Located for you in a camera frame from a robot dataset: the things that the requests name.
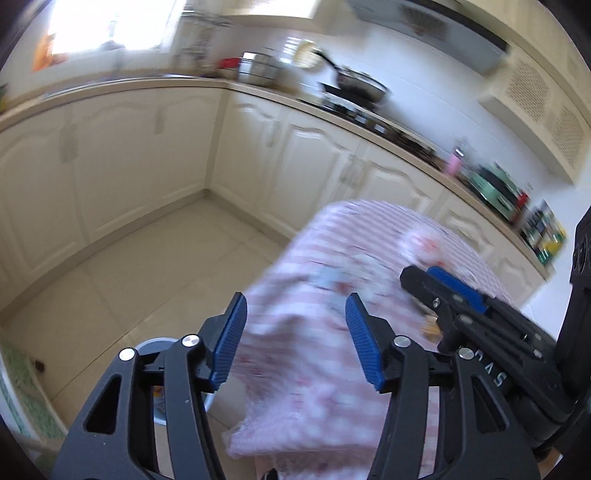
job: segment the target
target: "silver bolt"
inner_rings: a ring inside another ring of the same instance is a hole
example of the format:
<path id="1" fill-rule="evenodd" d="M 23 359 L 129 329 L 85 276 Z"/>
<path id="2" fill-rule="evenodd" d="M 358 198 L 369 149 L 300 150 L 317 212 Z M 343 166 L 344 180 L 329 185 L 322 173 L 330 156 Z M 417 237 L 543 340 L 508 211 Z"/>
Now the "silver bolt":
<path id="1" fill-rule="evenodd" d="M 132 348 L 124 348 L 119 352 L 119 358 L 121 358 L 124 362 L 131 360 L 133 357 L 135 357 L 135 350 Z"/>
<path id="2" fill-rule="evenodd" d="M 199 343 L 200 338 L 197 335 L 187 335 L 183 338 L 184 346 L 195 346 Z"/>
<path id="3" fill-rule="evenodd" d="M 394 339 L 394 345 L 399 346 L 400 348 L 408 348 L 410 346 L 410 338 L 405 337 L 404 335 L 398 335 Z"/>
<path id="4" fill-rule="evenodd" d="M 474 358 L 474 352 L 466 347 L 460 348 L 458 353 L 460 358 L 463 358 L 464 360 L 472 360 Z"/>
<path id="5" fill-rule="evenodd" d="M 472 323 L 474 323 L 474 320 L 472 320 L 468 315 L 460 315 L 460 321 L 466 325 L 472 325 Z"/>

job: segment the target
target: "kitchen cabinet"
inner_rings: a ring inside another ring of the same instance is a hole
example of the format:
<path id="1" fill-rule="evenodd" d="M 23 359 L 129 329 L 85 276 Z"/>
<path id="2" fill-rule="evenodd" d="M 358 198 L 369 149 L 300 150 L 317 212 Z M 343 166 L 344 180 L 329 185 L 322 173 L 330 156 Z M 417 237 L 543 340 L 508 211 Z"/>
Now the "kitchen cabinet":
<path id="1" fill-rule="evenodd" d="M 434 219 L 456 233 L 491 267 L 516 305 L 544 283 L 535 267 L 476 210 L 450 194 Z"/>
<path id="2" fill-rule="evenodd" d="M 482 215 L 455 195 L 447 198 L 434 220 L 457 234 L 485 262 L 488 263 L 495 255 L 495 245 L 501 234 Z"/>
<path id="3" fill-rule="evenodd" d="M 161 169 L 152 148 L 157 104 L 151 90 L 113 93 L 73 104 L 73 160 L 80 212 L 91 241 L 151 210 Z"/>
<path id="4" fill-rule="evenodd" d="M 289 238 L 335 200 L 362 140 L 344 129 L 292 110 L 281 128 L 258 216 Z"/>
<path id="5" fill-rule="evenodd" d="M 544 284 L 534 266 L 506 238 L 497 241 L 495 256 L 488 263 L 518 306 L 525 304 L 533 292 Z"/>
<path id="6" fill-rule="evenodd" d="M 255 214 L 269 160 L 287 108 L 245 93 L 232 93 L 217 143 L 211 189 Z"/>
<path id="7" fill-rule="evenodd" d="M 356 163 L 349 193 L 352 199 L 384 200 L 425 214 L 447 191 L 408 162 L 373 144 Z"/>
<path id="8" fill-rule="evenodd" d="M 591 128 L 576 105 L 527 53 L 513 48 L 479 102 L 508 125 L 548 170 L 576 182 Z"/>
<path id="9" fill-rule="evenodd" d="M 181 87 L 73 104 L 70 150 L 90 241 L 205 187 L 220 96 Z"/>
<path id="10" fill-rule="evenodd" d="M 0 134 L 0 248 L 6 249 L 0 258 L 0 297 L 19 278 L 30 284 L 87 245 L 72 165 L 64 161 L 67 108 L 41 113 Z"/>
<path id="11" fill-rule="evenodd" d="M 153 171 L 158 175 L 154 193 L 164 206 L 205 187 L 207 161 L 221 89 L 165 88 L 158 95 L 153 139 Z"/>
<path id="12" fill-rule="evenodd" d="M 461 12 L 543 68 L 591 124 L 591 71 L 554 15 L 538 0 L 458 0 Z"/>

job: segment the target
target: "range hood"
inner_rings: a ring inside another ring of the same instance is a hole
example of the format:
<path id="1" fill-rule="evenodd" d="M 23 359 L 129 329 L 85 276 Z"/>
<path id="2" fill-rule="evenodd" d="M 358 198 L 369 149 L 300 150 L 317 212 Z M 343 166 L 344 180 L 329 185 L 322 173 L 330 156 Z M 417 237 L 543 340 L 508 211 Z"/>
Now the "range hood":
<path id="1" fill-rule="evenodd" d="M 482 75 L 492 70 L 507 42 L 441 1 L 347 0 L 361 20 L 428 43 Z"/>

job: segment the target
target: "pot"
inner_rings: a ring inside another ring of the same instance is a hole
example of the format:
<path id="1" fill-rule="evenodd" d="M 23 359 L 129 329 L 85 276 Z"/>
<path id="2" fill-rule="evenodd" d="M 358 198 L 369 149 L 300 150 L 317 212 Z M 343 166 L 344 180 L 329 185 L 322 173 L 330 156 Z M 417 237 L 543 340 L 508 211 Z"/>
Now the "pot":
<path id="1" fill-rule="evenodd" d="M 238 66 L 238 80 L 250 85 L 272 85 L 280 70 L 279 61 L 267 53 L 244 52 Z"/>
<path id="2" fill-rule="evenodd" d="M 368 74 L 339 67 L 321 50 L 317 50 L 316 54 L 336 70 L 336 83 L 340 89 L 372 103 L 380 103 L 389 92 L 387 87 Z"/>

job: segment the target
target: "floor tile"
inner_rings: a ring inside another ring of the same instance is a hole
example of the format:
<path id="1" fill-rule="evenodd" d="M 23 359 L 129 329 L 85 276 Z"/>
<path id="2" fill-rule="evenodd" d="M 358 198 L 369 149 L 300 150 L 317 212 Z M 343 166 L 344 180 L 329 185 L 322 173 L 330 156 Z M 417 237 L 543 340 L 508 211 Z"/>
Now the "floor tile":
<path id="1" fill-rule="evenodd" d="M 226 454 L 226 447 L 222 440 L 222 433 L 226 432 L 227 428 L 210 416 L 208 416 L 208 421 L 210 431 L 212 432 L 213 443 L 216 446 L 217 456 L 222 464 L 222 470 L 226 476 L 226 480 L 256 480 L 254 461 L 250 458 L 238 460 L 230 458 Z M 160 473 L 169 478 L 174 478 L 166 427 L 155 425 L 154 434 Z"/>
<path id="2" fill-rule="evenodd" d="M 66 426 L 72 425 L 88 395 L 105 373 L 115 355 L 129 346 L 135 346 L 135 344 L 128 335 L 125 335 L 68 383 L 51 401 Z"/>
<path id="3" fill-rule="evenodd" d="M 211 416 L 209 416 L 209 429 L 212 432 L 213 443 L 216 446 L 217 456 L 222 464 L 226 480 L 255 480 L 255 463 L 251 458 L 235 460 L 226 454 L 226 446 L 223 443 L 222 434 L 228 429 Z"/>
<path id="4" fill-rule="evenodd" d="M 246 290 L 269 262 L 241 245 L 221 258 L 211 275 L 199 278 L 136 325 L 130 335 L 137 343 L 166 336 L 180 338 L 196 333 L 203 322 L 222 313 L 234 292 Z"/>
<path id="5" fill-rule="evenodd" d="M 224 426 L 232 428 L 246 417 L 245 402 L 246 386 L 230 374 L 213 397 L 208 413 Z"/>
<path id="6" fill-rule="evenodd" d="M 125 334 L 80 267 L 47 287 L 3 327 L 23 351 L 45 363 L 40 381 L 50 398 Z"/>
<path id="7" fill-rule="evenodd" d="M 197 215 L 193 205 L 122 238 L 86 262 L 125 329 L 133 328 L 191 281 L 211 274 L 217 261 L 239 245 Z"/>
<path id="8" fill-rule="evenodd" d="M 251 238 L 246 245 L 271 263 L 275 262 L 284 250 L 281 245 L 276 244 L 263 233 L 258 233 L 255 237 Z"/>
<path id="9" fill-rule="evenodd" d="M 258 233 L 256 229 L 233 216 L 212 199 L 204 198 L 198 200 L 191 205 L 191 208 L 240 242 L 246 242 Z"/>

